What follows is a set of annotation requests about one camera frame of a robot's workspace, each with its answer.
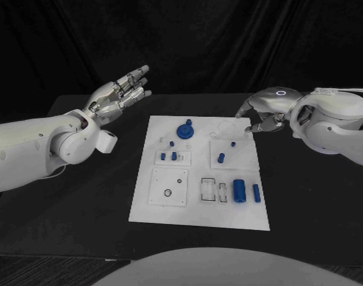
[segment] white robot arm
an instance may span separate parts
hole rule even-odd
[[[324,154],[342,154],[363,165],[363,89],[316,88],[308,95],[289,88],[267,88],[253,94],[237,111],[255,109],[262,123],[246,132],[273,132],[285,121],[293,137]]]
[[[0,124],[0,192],[49,176],[77,164],[95,149],[110,153],[116,137],[100,130],[122,110],[151,95],[142,86],[148,66],[106,83],[90,95],[83,110],[64,115]]]

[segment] white board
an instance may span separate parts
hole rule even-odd
[[[194,135],[190,139],[177,136],[177,127],[191,119]],[[139,164],[135,193],[132,198],[131,222],[165,223],[174,225],[211,226],[219,228],[256,229],[269,231],[266,203],[262,191],[260,173],[257,170],[256,146],[250,133],[244,128],[250,125],[249,119],[229,117],[187,117],[187,116],[151,116],[146,130],[142,158]],[[211,168],[211,146],[213,152],[227,147],[230,141],[236,142],[234,151],[226,153],[226,159],[237,158],[236,154],[243,152],[242,158],[233,167]],[[159,161],[159,154],[171,152],[190,152],[190,165],[175,166],[171,164],[155,164]],[[185,201],[180,203],[178,198],[165,197],[164,191],[168,184],[175,184],[168,172],[158,175],[162,185],[152,182],[152,173],[157,169],[187,170]],[[201,180],[216,180],[216,200],[203,201]],[[247,200],[236,203],[233,199],[233,180],[244,181]],[[260,203],[253,200],[252,185],[257,184],[260,191]],[[151,204],[148,200],[162,200],[161,204]]]

